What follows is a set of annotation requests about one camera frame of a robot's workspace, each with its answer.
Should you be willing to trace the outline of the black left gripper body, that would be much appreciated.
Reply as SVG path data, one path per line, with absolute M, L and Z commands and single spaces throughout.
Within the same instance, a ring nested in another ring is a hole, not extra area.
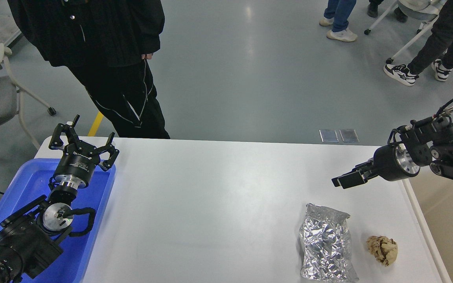
M 89 186 L 93 177 L 95 167 L 99 164 L 99 155 L 90 156 L 90 152 L 96 149 L 89 143 L 80 143 L 76 145 L 70 143 L 65 146 L 63 156 L 53 174 L 56 182 L 65 182 L 72 180 L 78 185 L 77 189 L 83 189 Z

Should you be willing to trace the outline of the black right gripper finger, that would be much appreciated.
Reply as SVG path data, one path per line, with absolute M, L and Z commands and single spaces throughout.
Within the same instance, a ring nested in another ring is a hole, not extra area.
M 369 180 L 377 177 L 372 171 L 351 171 L 337 177 L 337 187 L 348 189 L 366 184 Z
M 373 165 L 372 162 L 361 163 L 361 164 L 356 165 L 351 171 L 371 171 L 372 165 Z M 332 179 L 332 183 L 335 187 L 337 187 L 337 177 Z

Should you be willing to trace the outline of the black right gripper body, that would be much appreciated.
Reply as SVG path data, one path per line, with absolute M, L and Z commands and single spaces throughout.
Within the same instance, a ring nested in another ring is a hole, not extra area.
M 374 152 L 363 170 L 363 179 L 368 181 L 377 176 L 387 181 L 397 181 L 415 177 L 420 172 L 408 150 L 401 145 L 385 145 Z

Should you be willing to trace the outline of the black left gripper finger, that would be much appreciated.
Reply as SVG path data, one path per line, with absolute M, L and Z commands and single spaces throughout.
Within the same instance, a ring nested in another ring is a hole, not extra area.
M 113 139 L 114 139 L 115 133 L 111 132 L 111 134 L 108 136 L 107 142 L 105 145 L 102 147 L 96 147 L 95 148 L 95 157 L 100 159 L 101 154 L 108 153 L 109 157 L 108 159 L 105 159 L 104 161 L 99 161 L 97 165 L 103 170 L 103 171 L 108 171 L 110 170 L 116 159 L 118 158 L 119 155 L 119 150 L 115 148 L 113 145 Z
M 58 123 L 52 133 L 48 148 L 50 150 L 65 151 L 65 148 L 71 144 L 79 147 L 80 139 L 74 129 L 79 119 L 80 115 L 76 115 L 71 124 Z M 64 134 L 68 140 L 67 145 L 65 145 L 64 141 L 61 139 L 62 134 Z

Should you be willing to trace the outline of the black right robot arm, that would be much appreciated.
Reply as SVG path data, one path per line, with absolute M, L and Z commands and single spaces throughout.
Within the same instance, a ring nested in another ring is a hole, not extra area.
M 368 161 L 332 179 L 343 189 L 367 183 L 377 176 L 387 181 L 415 177 L 428 166 L 437 176 L 453 180 L 453 99 L 422 120 L 392 129 L 385 146 Z

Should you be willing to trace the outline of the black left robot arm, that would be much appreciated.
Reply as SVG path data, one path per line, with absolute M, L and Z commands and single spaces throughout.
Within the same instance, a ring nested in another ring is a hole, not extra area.
M 114 132 L 100 147 L 81 140 L 74 129 L 79 118 L 59 123 L 53 131 L 49 149 L 63 155 L 49 179 L 49 195 L 0 222 L 0 283 L 20 283 L 23 274 L 36 278 L 63 254 L 60 244 L 66 237 L 82 237 L 95 225 L 95 208 L 73 208 L 72 203 L 89 186 L 96 167 L 113 168 L 119 150 L 112 143 Z

